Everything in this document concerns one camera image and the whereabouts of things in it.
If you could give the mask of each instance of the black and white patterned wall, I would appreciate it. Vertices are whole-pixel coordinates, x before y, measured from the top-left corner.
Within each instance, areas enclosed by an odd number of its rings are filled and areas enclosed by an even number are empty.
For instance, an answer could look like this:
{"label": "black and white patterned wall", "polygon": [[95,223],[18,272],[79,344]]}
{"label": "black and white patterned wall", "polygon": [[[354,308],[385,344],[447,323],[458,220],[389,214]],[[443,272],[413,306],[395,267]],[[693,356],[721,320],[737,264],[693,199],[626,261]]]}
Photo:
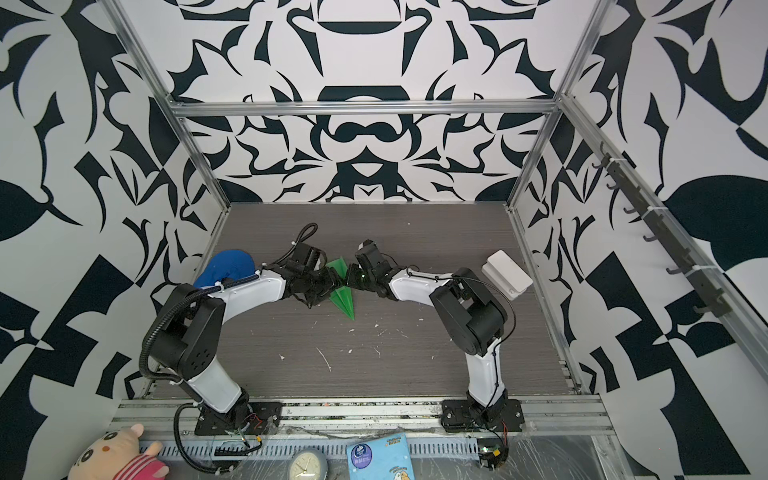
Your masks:
{"label": "black and white patterned wall", "polygon": [[0,7],[3,478],[62,478],[142,386],[220,214],[94,0]]}
{"label": "black and white patterned wall", "polygon": [[[575,91],[763,315],[766,8],[620,0]],[[763,478],[768,385],[596,161],[561,120],[517,206],[585,385],[638,477]]]}
{"label": "black and white patterned wall", "polygon": [[[552,98],[594,0],[123,2],[186,102]],[[192,119],[232,201],[506,200],[538,114]]]}
{"label": "black and white patterned wall", "polygon": [[507,200],[542,114],[191,118],[230,200]]}

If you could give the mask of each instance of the blue tissue package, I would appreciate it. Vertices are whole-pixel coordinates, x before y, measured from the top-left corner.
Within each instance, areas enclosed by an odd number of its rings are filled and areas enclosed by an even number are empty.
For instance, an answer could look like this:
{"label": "blue tissue package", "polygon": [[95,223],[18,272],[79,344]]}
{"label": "blue tissue package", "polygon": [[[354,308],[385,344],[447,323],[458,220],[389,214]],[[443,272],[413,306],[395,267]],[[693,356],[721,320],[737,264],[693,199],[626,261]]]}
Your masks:
{"label": "blue tissue package", "polygon": [[349,480],[416,480],[404,433],[346,447]]}

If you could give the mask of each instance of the plush toy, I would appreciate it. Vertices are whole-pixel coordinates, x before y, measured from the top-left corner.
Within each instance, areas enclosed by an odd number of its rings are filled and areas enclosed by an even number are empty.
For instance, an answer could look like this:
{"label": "plush toy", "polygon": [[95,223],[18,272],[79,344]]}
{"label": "plush toy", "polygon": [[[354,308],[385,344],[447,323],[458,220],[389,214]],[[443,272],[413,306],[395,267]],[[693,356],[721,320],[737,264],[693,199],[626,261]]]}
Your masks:
{"label": "plush toy", "polygon": [[139,454],[140,423],[119,432],[109,432],[85,449],[69,469],[69,480],[157,480],[168,475],[168,467],[155,458],[163,448],[153,442]]}

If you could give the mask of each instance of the plush toy face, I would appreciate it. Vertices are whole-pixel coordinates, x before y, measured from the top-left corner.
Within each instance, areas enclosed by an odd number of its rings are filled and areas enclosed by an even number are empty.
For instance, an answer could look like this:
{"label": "plush toy face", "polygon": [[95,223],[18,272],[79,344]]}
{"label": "plush toy face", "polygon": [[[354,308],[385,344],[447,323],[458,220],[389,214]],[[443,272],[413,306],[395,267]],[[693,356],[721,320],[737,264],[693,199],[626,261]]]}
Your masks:
{"label": "plush toy face", "polygon": [[[69,480],[112,480],[139,455],[139,436],[143,432],[142,424],[136,424],[130,429],[104,434],[80,454],[69,471]],[[156,455],[161,446],[159,442],[155,444],[145,454]]]}

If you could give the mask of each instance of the round clock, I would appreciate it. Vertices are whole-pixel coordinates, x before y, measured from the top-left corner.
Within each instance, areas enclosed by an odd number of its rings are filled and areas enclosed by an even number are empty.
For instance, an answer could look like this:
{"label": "round clock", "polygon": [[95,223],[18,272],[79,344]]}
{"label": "round clock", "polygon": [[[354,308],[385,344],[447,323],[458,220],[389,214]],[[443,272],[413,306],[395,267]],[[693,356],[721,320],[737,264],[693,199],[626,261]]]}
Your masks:
{"label": "round clock", "polygon": [[315,449],[304,449],[293,456],[288,467],[288,480],[326,480],[328,460]]}

